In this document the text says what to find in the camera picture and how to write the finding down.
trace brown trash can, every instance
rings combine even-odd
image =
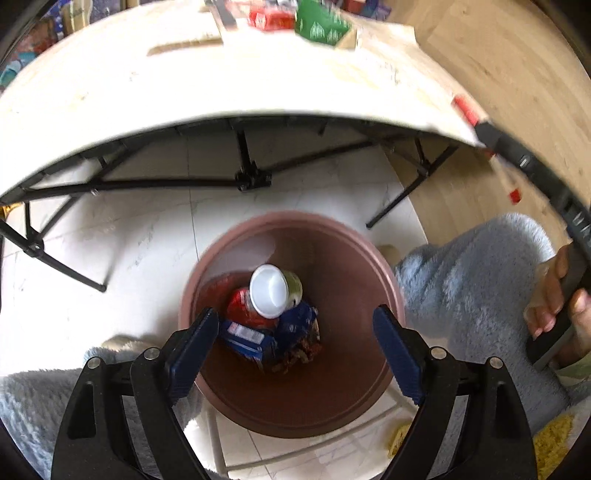
[[[283,438],[332,432],[370,408],[392,380],[372,312],[384,303],[405,324],[398,284],[353,229],[320,215],[274,212],[209,247],[185,288],[179,327],[188,328],[206,306],[223,315],[230,292],[247,286],[264,263],[299,276],[304,299],[319,311],[323,350],[312,363],[270,374],[217,341],[196,384],[218,411],[253,432]]]

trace hand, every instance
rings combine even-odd
[[[569,270],[567,248],[568,245],[565,245],[554,258],[540,266],[543,269],[541,278],[524,311],[527,326],[534,338],[554,327],[556,314],[564,306],[560,280]],[[554,357],[561,368],[577,362],[591,351],[591,296],[583,288],[577,290],[568,308],[575,334]]]

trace sleeve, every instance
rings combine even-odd
[[[572,365],[555,369],[554,373],[565,387],[573,404],[591,395],[591,352]]]

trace white tile floor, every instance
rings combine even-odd
[[[358,135],[327,129],[323,137],[305,129],[247,131],[252,159],[260,167],[295,155],[349,143]],[[239,165],[231,134],[152,144],[111,178],[179,176],[233,177]],[[97,168],[88,161],[48,183],[82,180]],[[40,368],[73,368],[89,347],[114,335],[163,342],[177,326],[184,284],[199,255],[231,226],[272,210],[298,209],[344,222],[375,244],[393,244],[406,254],[426,242],[406,200],[371,232],[365,222],[402,187],[379,148],[344,154],[277,175],[270,189],[137,190],[86,195],[46,237],[46,250],[97,280],[98,293],[7,244],[2,265],[0,375]],[[32,204],[33,227],[41,228],[63,199]],[[20,231],[22,208],[9,222]],[[385,394],[364,416],[393,405]],[[276,456],[319,439],[270,439],[219,417],[227,465]],[[267,467],[234,471],[243,479],[371,478],[387,464],[385,442],[400,419],[388,417],[339,443]],[[192,422],[187,435],[204,465],[213,467],[207,424]]]

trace white can lid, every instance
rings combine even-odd
[[[266,319],[275,319],[287,308],[287,280],[275,265],[261,265],[251,277],[251,302],[256,312]]]

